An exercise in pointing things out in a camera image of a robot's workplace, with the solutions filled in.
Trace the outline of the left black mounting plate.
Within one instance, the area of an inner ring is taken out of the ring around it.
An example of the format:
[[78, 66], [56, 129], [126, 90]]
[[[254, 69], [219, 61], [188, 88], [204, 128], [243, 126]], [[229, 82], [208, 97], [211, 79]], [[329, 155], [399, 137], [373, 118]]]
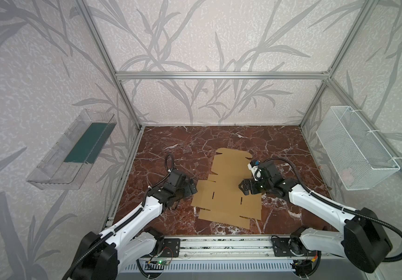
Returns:
[[151, 253], [147, 257], [158, 256], [163, 258], [175, 258], [180, 255], [181, 239], [163, 238], [156, 242]]

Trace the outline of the green mat in bin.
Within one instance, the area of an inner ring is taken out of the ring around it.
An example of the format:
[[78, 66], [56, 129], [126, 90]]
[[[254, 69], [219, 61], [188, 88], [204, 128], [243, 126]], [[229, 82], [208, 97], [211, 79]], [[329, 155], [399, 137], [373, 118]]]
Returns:
[[94, 164], [115, 126], [115, 123], [91, 123], [64, 162]]

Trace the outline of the black mounting plate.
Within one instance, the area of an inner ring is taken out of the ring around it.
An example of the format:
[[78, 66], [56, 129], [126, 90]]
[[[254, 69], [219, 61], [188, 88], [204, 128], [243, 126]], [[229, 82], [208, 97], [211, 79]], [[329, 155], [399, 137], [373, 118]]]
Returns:
[[299, 238], [272, 236], [270, 239], [275, 257], [313, 258], [316, 251], [308, 250]]
[[147, 257], [158, 256], [163, 258], [175, 258], [180, 255], [181, 239], [163, 238], [156, 242], [151, 253]]

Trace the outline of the aluminium frame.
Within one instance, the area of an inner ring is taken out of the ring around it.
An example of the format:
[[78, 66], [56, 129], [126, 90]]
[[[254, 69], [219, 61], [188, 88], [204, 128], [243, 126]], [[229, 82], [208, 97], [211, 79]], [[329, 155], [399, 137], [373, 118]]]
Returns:
[[136, 125], [300, 126], [350, 106], [400, 170], [360, 195], [402, 196], [402, 1], [78, 1]]

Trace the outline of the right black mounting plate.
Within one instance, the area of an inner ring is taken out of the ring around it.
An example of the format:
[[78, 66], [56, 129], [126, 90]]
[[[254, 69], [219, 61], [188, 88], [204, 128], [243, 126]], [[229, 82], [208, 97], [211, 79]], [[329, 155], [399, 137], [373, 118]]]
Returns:
[[270, 239], [275, 257], [313, 258], [316, 251], [308, 250], [299, 238], [272, 236]]

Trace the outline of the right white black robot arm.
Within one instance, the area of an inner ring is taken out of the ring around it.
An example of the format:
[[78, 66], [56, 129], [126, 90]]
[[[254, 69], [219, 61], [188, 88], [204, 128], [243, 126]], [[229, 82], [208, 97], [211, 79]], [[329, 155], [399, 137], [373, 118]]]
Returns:
[[360, 210], [338, 204], [309, 189], [297, 170], [295, 178], [284, 178], [274, 164], [276, 159], [250, 161], [252, 177], [239, 184], [243, 194], [273, 195], [321, 218], [335, 231], [301, 227], [288, 238], [272, 236], [276, 256], [283, 253], [305, 257], [304, 263], [292, 263], [296, 275], [308, 278], [320, 263], [322, 253], [348, 259], [356, 268], [373, 273], [380, 263], [402, 260], [402, 231], [378, 219], [368, 208]]

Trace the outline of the brown cardboard box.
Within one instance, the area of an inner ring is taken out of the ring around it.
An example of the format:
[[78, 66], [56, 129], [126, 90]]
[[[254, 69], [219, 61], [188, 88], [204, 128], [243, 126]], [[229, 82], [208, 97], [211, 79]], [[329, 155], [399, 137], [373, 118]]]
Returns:
[[192, 206], [199, 219], [249, 229], [251, 219], [262, 219], [262, 195], [244, 195], [239, 184], [252, 177], [247, 151], [219, 148], [207, 180], [199, 180]]

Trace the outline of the pink item in basket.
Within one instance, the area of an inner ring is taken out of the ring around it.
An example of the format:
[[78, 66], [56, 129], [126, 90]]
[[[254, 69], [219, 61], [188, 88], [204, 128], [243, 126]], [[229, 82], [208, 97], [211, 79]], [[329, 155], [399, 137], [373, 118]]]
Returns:
[[340, 171], [339, 176], [345, 184], [352, 184], [354, 182], [353, 170], [350, 168]]

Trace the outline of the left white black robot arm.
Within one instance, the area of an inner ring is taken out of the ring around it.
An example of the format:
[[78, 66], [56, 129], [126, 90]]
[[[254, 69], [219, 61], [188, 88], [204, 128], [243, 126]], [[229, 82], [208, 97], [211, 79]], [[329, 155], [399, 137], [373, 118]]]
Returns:
[[161, 234], [145, 231], [145, 226], [175, 203], [196, 194], [193, 179], [179, 170], [168, 172], [156, 186], [149, 187], [144, 199], [111, 227], [96, 234], [89, 232], [80, 242], [65, 280], [114, 280], [132, 261], [150, 254]]

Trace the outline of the clear plastic wall bin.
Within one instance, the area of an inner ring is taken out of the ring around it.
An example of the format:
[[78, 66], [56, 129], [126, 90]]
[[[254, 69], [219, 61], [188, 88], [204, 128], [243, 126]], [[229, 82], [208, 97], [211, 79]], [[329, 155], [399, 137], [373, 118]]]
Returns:
[[78, 190], [112, 134], [114, 113], [84, 109], [27, 176], [40, 190]]

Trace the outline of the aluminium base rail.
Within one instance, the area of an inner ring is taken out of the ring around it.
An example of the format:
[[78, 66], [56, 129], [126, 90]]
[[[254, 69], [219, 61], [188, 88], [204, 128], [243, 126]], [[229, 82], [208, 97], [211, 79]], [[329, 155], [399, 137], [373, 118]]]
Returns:
[[[158, 256], [141, 259], [173, 259], [175, 261], [219, 261], [219, 260], [294, 260], [300, 257], [275, 257], [272, 236], [290, 237], [286, 234], [264, 235], [200, 235], [200, 236], [167, 236], [181, 239], [180, 255], [175, 258]], [[325, 259], [347, 259], [341, 244], [343, 235], [337, 232], [312, 231], [305, 247], [310, 251], [322, 252]]]

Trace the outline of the green circuit board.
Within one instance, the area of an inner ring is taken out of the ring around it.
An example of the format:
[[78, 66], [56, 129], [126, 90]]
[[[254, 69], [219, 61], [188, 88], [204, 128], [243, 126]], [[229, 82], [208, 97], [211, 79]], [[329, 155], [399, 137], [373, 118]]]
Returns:
[[153, 270], [157, 270], [158, 267], [165, 267], [171, 264], [173, 259], [151, 259], [147, 262], [147, 266]]

